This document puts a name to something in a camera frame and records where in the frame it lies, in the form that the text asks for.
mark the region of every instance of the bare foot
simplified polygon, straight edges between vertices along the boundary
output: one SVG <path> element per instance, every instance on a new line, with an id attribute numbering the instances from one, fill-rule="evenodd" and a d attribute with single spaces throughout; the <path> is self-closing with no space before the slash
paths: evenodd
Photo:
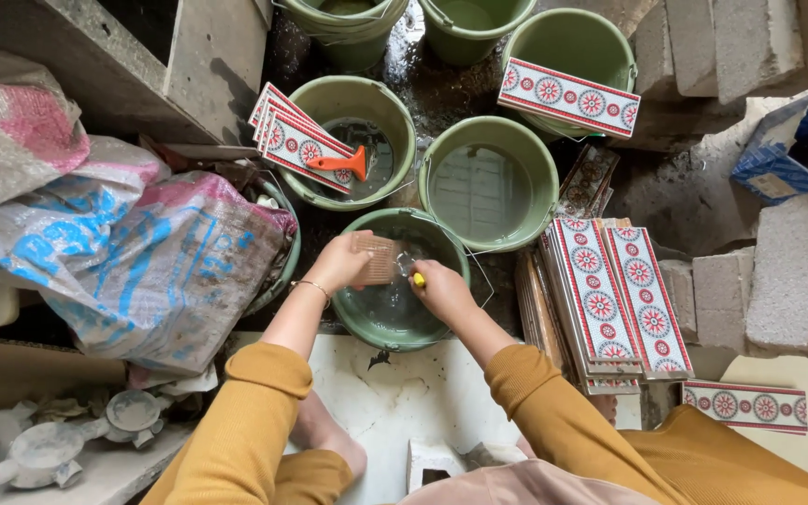
<path id="1" fill-rule="evenodd" d="M 529 459 L 537 458 L 535 451 L 532 450 L 532 446 L 529 445 L 529 441 L 522 435 L 520 435 L 519 440 L 516 441 L 516 446 L 519 447 L 519 450 Z"/>
<path id="2" fill-rule="evenodd" d="M 616 405 L 619 404 L 619 400 L 615 395 L 594 395 L 587 396 L 587 398 L 591 405 L 594 405 L 594 408 L 600 412 L 603 419 L 607 419 L 612 426 L 616 426 Z"/>
<path id="3" fill-rule="evenodd" d="M 301 448 L 326 449 L 342 456 L 355 479 L 366 471 L 364 447 L 332 419 L 332 414 L 313 390 L 298 402 L 298 419 L 289 438 Z"/>

